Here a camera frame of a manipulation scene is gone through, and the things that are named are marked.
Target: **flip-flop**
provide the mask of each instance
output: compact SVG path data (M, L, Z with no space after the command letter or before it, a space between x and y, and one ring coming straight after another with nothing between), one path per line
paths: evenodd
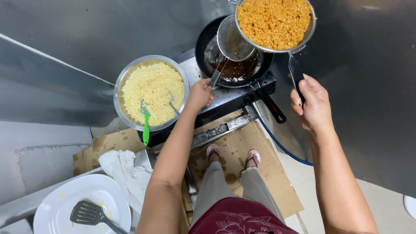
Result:
M216 155L218 155L218 158L220 158L220 160L221 160L221 157L220 157L220 155L217 153L217 152L215 152L215 150L216 149L218 149L218 145L217 144L210 144L210 145L208 145L208 148L207 148L207 156L208 156L208 160L209 160L209 158L213 155L213 154L216 154Z
M244 167L244 168L247 168L247 163L248 163L250 160L253 160L253 162L254 162L254 164L256 165L256 167L258 167L257 162L256 162L256 160L254 159L254 157L257 157L257 160L258 160L258 161L259 161L259 163L260 163L260 154L259 154L259 152L258 152L257 150L255 150L255 149L252 149L252 150L250 150L250 151L247 153L247 158L248 158L248 155L249 155L250 153L252 153L252 154L253 154L253 156L252 156L251 158L249 158L249 159L247 159L247 160L245 161L245 167Z

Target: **green spatula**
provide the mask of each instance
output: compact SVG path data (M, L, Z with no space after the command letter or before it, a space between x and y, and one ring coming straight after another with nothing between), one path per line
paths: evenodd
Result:
M144 114L143 143L146 146L149 143L149 116L150 113L146 108L147 103L142 99L140 101L140 112Z

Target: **gray pants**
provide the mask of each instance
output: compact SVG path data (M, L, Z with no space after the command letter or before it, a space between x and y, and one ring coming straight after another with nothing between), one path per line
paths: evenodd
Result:
M241 173L240 182L243 186L243 198L265 205L284 224L282 213L256 167L247 168ZM225 182L224 172L219 162L213 162L207 168L199 189L195 208L193 209L192 224L217 201L225 197L235 197L230 187Z

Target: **black frying pan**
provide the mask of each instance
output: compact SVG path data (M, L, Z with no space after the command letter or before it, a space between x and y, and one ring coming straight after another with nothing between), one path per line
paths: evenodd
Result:
M206 48L209 42L211 41L211 39L217 35L218 28L225 17L227 17L227 15L221 16L211 21L210 23L208 23L205 26L205 28L202 30L196 42L196 46L195 46L196 63L198 64L199 69L202 71L202 73L206 77L212 77L213 71L212 69L209 69L207 67L204 53L206 52ZM255 89L252 86L252 84L257 82L269 70L269 67L273 61L274 54L265 53L265 52L259 52L259 53L260 53L261 65L260 67L256 69L257 71L254 74L250 74L249 77L245 77L245 79L238 80L238 81L225 80L220 77L217 81L217 84L223 87L228 87L228 88L251 86L256 91L257 95L260 96L261 100L267 106L267 108L272 113L276 121L279 124L282 124L286 122L286 117L282 113L282 111L279 109L279 107L273 102L273 100L261 87L258 89Z

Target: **stainless steel wall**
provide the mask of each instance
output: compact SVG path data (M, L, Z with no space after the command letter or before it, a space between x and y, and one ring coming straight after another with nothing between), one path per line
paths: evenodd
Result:
M0 37L0 120L104 127L112 86Z
M0 33L115 83L134 59L195 47L227 0L0 1Z
M416 197L416 1L311 0L317 29L295 54L329 92L332 116L357 178ZM311 160L290 110L287 55L273 99Z

